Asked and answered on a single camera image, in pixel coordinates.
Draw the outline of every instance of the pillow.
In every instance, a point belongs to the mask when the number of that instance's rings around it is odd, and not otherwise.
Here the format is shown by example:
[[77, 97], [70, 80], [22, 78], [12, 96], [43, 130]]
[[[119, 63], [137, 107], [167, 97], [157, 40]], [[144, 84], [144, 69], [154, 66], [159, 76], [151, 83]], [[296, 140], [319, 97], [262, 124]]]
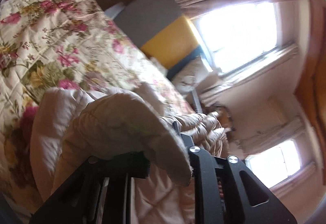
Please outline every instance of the pillow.
[[190, 61], [172, 79], [172, 84], [182, 95], [186, 95], [196, 88], [213, 70], [202, 56]]

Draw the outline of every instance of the floral pattern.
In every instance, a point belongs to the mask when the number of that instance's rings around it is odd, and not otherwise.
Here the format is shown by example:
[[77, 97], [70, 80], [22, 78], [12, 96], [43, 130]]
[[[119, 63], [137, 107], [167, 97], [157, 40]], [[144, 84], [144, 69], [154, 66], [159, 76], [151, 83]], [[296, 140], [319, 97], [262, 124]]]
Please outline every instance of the floral pattern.
[[29, 163], [30, 128], [48, 88], [105, 92], [148, 82], [173, 113], [192, 112], [95, 0], [2, 0], [0, 72], [0, 162], [8, 167], [0, 170], [0, 191], [32, 212], [42, 201]]

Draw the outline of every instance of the gray and yellow cushion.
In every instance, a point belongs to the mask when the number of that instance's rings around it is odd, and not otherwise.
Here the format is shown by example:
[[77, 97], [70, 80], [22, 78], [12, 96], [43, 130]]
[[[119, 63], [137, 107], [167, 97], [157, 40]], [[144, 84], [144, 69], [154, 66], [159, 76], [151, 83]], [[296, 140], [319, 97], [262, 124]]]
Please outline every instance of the gray and yellow cushion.
[[174, 0], [134, 0], [115, 23], [141, 51], [168, 69], [169, 80], [200, 54], [211, 64], [199, 33]]

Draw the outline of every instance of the gray panel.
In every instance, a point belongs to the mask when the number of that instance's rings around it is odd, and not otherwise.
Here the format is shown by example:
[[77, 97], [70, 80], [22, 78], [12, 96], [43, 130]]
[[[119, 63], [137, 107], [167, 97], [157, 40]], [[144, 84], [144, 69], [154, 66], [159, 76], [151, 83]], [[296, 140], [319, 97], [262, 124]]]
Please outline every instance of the gray panel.
[[119, 13], [115, 23], [141, 47], [181, 15], [174, 0], [134, 0]]

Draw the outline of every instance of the metal screw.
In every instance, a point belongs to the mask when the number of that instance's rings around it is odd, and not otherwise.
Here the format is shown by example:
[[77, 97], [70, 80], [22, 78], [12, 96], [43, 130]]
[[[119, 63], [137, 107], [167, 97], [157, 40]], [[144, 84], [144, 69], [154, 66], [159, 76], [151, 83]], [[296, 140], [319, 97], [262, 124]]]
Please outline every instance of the metal screw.
[[228, 157], [228, 161], [230, 163], [238, 163], [239, 159], [238, 159], [237, 156], [231, 155], [231, 156]]
[[88, 158], [88, 162], [90, 164], [94, 164], [94, 163], [97, 163], [98, 162], [98, 159], [97, 159], [97, 157], [92, 156], [92, 157], [89, 157]]
[[196, 153], [200, 151], [200, 147], [198, 146], [192, 146], [189, 148], [191, 152]]

